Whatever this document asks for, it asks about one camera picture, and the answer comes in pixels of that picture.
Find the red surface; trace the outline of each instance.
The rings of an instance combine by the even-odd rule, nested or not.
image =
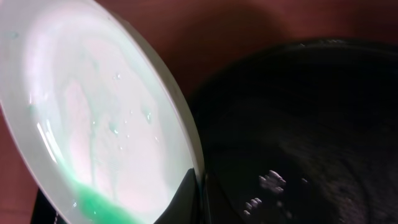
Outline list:
[[[158,51],[185,96],[228,64],[315,37],[398,43],[396,0],[100,0]],[[0,118],[0,223],[28,223],[37,190]]]

